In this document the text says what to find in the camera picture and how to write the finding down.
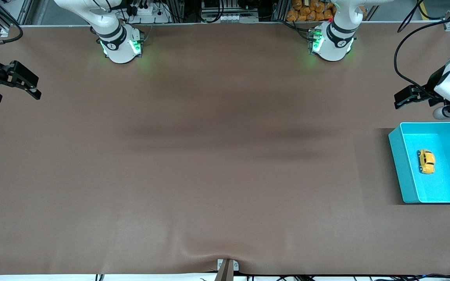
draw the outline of yellow toy car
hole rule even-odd
[[[428,149],[418,150],[418,157],[420,158],[420,172],[423,174],[435,173],[435,156]]]

